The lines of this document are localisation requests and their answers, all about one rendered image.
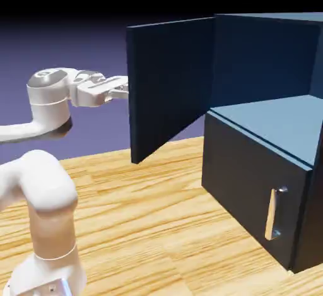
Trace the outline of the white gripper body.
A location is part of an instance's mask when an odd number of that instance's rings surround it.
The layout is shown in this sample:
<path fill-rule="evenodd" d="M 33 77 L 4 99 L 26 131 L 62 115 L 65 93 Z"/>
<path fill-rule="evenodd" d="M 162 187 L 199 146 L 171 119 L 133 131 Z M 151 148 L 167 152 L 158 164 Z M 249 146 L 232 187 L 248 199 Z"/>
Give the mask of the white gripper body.
<path fill-rule="evenodd" d="M 114 88 L 128 85 L 127 76 L 91 76 L 76 87 L 76 107 L 98 107 L 108 103 L 107 95 Z"/>

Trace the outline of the dark blue cabinet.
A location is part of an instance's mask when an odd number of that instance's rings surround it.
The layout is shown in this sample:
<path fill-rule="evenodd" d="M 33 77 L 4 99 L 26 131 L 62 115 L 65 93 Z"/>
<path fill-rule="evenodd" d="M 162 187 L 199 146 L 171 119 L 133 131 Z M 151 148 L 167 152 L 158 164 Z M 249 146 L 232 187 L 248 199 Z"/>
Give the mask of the dark blue cabinet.
<path fill-rule="evenodd" d="M 208 112 L 312 169 L 287 270 L 322 264 L 323 13 L 217 15 L 215 24 Z"/>

